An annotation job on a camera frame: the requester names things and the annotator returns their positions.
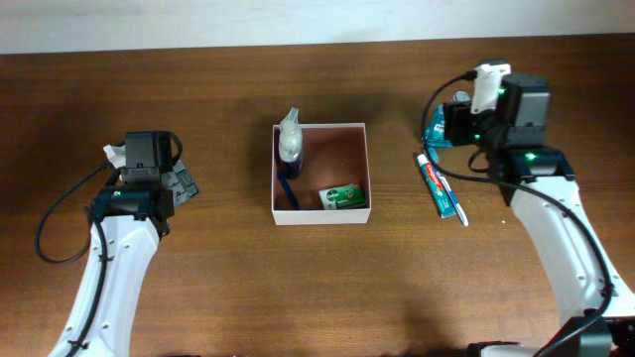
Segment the blue mouthwash bottle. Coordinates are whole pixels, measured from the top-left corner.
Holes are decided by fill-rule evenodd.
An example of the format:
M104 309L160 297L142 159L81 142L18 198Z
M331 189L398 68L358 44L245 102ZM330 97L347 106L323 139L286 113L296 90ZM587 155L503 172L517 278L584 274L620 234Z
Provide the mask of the blue mouthwash bottle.
M451 102L468 102L470 96L465 91L457 91ZM425 139L431 148L451 148L452 143L445 139L445 112L444 105L440 104L433 112L430 126L425 131Z

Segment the blue white toothbrush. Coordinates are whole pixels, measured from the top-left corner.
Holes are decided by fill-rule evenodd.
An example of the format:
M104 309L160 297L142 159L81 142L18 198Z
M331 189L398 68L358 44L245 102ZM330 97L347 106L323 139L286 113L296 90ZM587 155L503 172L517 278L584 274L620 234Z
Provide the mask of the blue white toothbrush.
M446 177L439 171L436 170L437 176L440 179L442 186L445 190L445 192L447 193L448 197L451 200L452 206L454 207L454 210L461 222L461 224L465 227L467 227L469 225L469 221L467 219L467 216L465 214L464 209L462 208L462 206L460 205L459 201L457 200L452 188L449 185L449 182L447 181Z

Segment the green toothpaste tube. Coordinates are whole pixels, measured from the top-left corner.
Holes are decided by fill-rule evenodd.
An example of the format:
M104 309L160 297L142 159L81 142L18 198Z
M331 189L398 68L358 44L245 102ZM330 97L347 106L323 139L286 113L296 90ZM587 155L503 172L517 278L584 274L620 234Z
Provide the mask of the green toothpaste tube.
M448 218L456 215L455 208L445 191L435 169L425 154L417 155L419 168L425 178L441 218Z

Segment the blue disposable razor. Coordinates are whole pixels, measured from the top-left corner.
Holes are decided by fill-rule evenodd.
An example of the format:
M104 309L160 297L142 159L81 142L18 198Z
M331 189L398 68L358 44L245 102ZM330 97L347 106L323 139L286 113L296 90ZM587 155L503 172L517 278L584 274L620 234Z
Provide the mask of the blue disposable razor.
M299 205L299 202L295 196L295 194L293 193L291 187L289 186L287 179L284 175L284 173L282 171L278 171L277 172L277 179L287 197L287 199L289 200L289 202L292 204L292 207L294 210L300 210L301 207Z

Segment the clear spray bottle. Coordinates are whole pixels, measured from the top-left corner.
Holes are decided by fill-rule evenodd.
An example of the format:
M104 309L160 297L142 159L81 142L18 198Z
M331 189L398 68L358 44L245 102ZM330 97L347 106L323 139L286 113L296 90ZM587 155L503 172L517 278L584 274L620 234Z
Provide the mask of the clear spray bottle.
M278 155L280 171L285 179L296 179L303 168L303 132L299 123L299 109L292 107L280 123Z

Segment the green soap box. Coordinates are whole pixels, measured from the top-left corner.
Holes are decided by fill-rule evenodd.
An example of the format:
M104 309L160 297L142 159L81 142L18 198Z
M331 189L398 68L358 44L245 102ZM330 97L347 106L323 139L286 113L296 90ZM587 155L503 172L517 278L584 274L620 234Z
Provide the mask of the green soap box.
M324 210L345 210L365 207L367 200L358 182L326 188L318 192Z

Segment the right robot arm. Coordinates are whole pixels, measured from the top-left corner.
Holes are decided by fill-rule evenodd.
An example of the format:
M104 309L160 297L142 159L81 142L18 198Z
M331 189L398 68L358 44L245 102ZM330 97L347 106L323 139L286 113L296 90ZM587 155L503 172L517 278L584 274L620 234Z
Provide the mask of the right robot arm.
M634 294L621 279L589 222L564 153L546 145L550 89L533 74L473 69L467 103L446 106L446 134L473 144L523 224L556 297L560 327L541 347L477 342L473 356L631 356Z

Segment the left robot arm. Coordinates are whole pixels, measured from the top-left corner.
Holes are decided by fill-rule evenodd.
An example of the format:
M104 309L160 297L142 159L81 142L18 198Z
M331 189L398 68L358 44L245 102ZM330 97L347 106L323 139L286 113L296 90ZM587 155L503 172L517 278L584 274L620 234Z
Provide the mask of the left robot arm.
M86 267L54 356L129 354L150 262L176 208L199 193L173 132L129 132L104 153L110 176L86 208Z

